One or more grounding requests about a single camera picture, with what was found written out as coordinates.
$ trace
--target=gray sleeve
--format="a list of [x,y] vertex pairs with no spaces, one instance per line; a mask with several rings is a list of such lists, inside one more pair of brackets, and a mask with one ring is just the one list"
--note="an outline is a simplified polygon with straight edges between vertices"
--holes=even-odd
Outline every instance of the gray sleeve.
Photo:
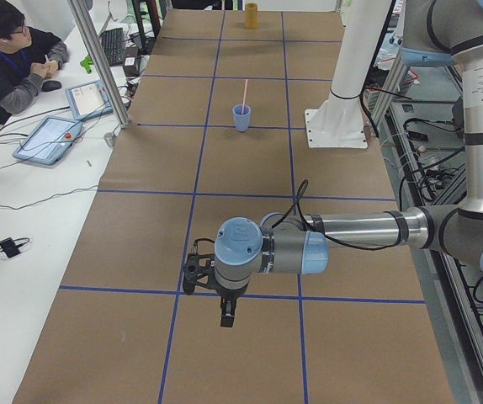
[[32,104],[34,97],[40,93],[43,80],[42,76],[31,73],[10,94],[0,100],[0,106],[10,114],[20,114]]
[[60,41],[50,48],[47,57],[49,57],[50,61],[61,61],[62,63],[66,63],[70,57],[70,54],[67,51],[66,44]]

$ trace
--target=hand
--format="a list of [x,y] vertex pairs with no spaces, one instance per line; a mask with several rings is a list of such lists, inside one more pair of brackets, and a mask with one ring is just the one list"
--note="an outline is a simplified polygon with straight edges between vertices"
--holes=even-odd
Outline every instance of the hand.
[[47,67],[47,74],[45,78],[52,78],[55,73],[58,72],[58,62],[57,61],[47,61],[43,66]]
[[37,74],[38,76],[42,76],[45,78],[47,73],[49,72],[49,67],[45,65],[45,63],[32,63],[30,65],[30,72]]

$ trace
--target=black mouse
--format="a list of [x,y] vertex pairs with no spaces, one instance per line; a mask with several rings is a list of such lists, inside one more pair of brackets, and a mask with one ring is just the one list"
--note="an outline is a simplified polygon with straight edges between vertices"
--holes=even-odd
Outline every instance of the black mouse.
[[57,90],[58,88],[62,88],[61,82],[57,82],[57,80],[47,80],[46,82],[43,82],[41,91],[48,93],[49,91]]

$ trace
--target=orange cylinder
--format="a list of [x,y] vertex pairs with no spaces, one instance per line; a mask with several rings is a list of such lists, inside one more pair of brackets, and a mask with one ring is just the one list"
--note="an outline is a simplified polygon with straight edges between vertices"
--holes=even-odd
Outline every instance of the orange cylinder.
[[258,28],[258,5],[256,3],[246,3],[245,5],[245,28]]

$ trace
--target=white desk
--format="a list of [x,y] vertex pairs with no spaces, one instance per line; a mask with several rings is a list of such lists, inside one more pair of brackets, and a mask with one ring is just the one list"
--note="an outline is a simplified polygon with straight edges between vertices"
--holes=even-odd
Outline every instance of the white desk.
[[[97,79],[95,68],[86,74],[79,66],[87,52],[77,29],[66,43],[71,59],[54,79],[63,88]],[[121,67],[113,68],[113,73],[117,83],[125,82]],[[42,93],[12,120],[66,105],[63,89]],[[61,116],[71,117],[71,113],[64,111]],[[43,117],[16,123],[8,131],[29,133]],[[20,163],[0,170],[0,205],[25,205],[97,184],[111,153],[103,136],[115,130],[118,122],[110,114],[99,122],[88,121],[84,130],[91,125],[82,142],[74,144],[54,167]],[[16,147],[17,143],[0,145],[0,167],[16,162],[11,156]],[[0,241],[32,239],[30,250],[0,261],[0,404],[12,402],[19,387],[94,195],[94,191],[70,194],[22,210],[0,208]]]

